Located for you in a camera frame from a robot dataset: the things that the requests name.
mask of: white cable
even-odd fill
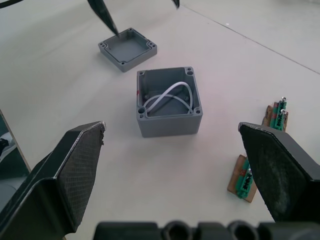
[[[191,91],[190,86],[189,86],[187,83],[185,83],[184,81],[179,81],[179,82],[173,84],[173,85],[172,85],[171,87],[169,87],[167,90],[165,90],[164,93],[162,93],[162,94],[160,95],[160,97],[159,97],[157,100],[155,100],[154,103],[146,110],[146,112],[147,112],[147,113],[150,112],[166,95],[168,95],[168,93],[169,93],[172,89],[174,89],[175,87],[180,86],[180,85],[185,86],[185,87],[188,89],[188,91],[189,91],[189,95],[190,95],[190,108],[189,108],[188,114],[189,114],[189,113],[192,113],[191,111],[192,111],[192,106],[193,106],[193,102],[194,102],[194,100],[193,100],[193,95],[192,95],[192,91]]]
[[[148,105],[148,103],[150,103],[153,99],[157,99],[157,98],[159,98],[160,96],[161,96],[161,94],[155,95],[155,96],[149,98],[149,99],[144,103],[143,106],[146,107],[146,106]],[[192,110],[192,108],[191,108],[185,101],[183,101],[180,97],[177,97],[177,96],[171,95],[171,94],[167,94],[167,95],[165,95],[165,97],[177,99],[177,100],[180,101],[182,104],[184,104],[184,105],[189,109],[189,111],[190,111],[191,113],[194,112],[194,111]]]

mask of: white table surface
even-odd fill
[[[251,204],[227,192],[245,153],[238,123],[260,124],[267,105],[286,96],[287,132],[316,159],[320,75],[170,0],[106,3],[118,29],[137,29],[156,56],[120,72],[99,52],[112,34],[84,0],[25,0],[0,14],[0,108],[30,167],[67,130],[106,123],[83,221],[67,239],[92,239],[100,221],[272,221],[258,192]],[[194,68],[198,134],[142,138],[136,72],[181,66]]]

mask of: green terminal block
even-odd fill
[[[275,102],[273,105],[273,113],[271,117],[270,127],[280,131],[284,130],[285,118],[286,118],[287,98],[282,97],[279,102]],[[245,159],[240,176],[236,182],[235,189],[239,198],[245,199],[250,192],[253,177],[251,173],[250,164],[248,158]]]
[[[270,127],[280,131],[284,130],[286,117],[287,98],[283,97],[278,103],[273,105],[273,113],[271,117]]]
[[[245,159],[240,171],[240,176],[236,182],[235,190],[239,198],[245,199],[250,192],[251,184],[253,181],[252,173],[248,158]]]

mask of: white wire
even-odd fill
[[[149,98],[149,99],[144,103],[143,106],[146,107],[146,106],[148,105],[148,103],[150,103],[153,99],[157,99],[157,98],[159,98],[160,96],[161,96],[161,94],[155,95],[155,96]],[[189,109],[189,111],[190,111],[191,113],[194,112],[194,111],[192,110],[192,108],[191,108],[185,101],[183,101],[180,97],[177,97],[177,96],[171,95],[171,94],[167,94],[167,95],[165,95],[165,97],[177,99],[177,100],[180,101],[182,104],[184,104],[184,105]]]
[[[172,89],[174,89],[175,87],[180,86],[180,85],[185,86],[185,87],[188,89],[188,91],[189,91],[189,95],[190,95],[190,108],[189,108],[188,114],[189,114],[189,113],[192,113],[192,106],[193,106],[193,102],[194,102],[194,100],[193,100],[193,95],[192,95],[192,91],[191,91],[190,86],[189,86],[187,83],[185,83],[184,81],[176,82],[176,83],[173,84],[171,87],[169,87],[167,90],[165,90],[164,93],[162,93],[162,94],[159,96],[159,98],[158,98],[157,100],[155,100],[154,103],[146,110],[146,112],[147,112],[147,113],[150,112],[166,95],[168,95],[168,93],[169,93]]]

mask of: gray plastic box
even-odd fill
[[[157,45],[132,27],[98,44],[99,49],[122,72],[157,54]]]
[[[188,108],[183,103],[171,97],[163,98],[147,113],[147,108],[156,99],[146,107],[144,107],[145,102],[155,95],[162,94],[177,82],[185,82],[190,86],[193,95],[193,113],[188,113]],[[183,85],[177,86],[169,94],[190,104],[189,91]],[[144,138],[196,134],[202,116],[203,111],[192,67],[137,72],[136,118]]]

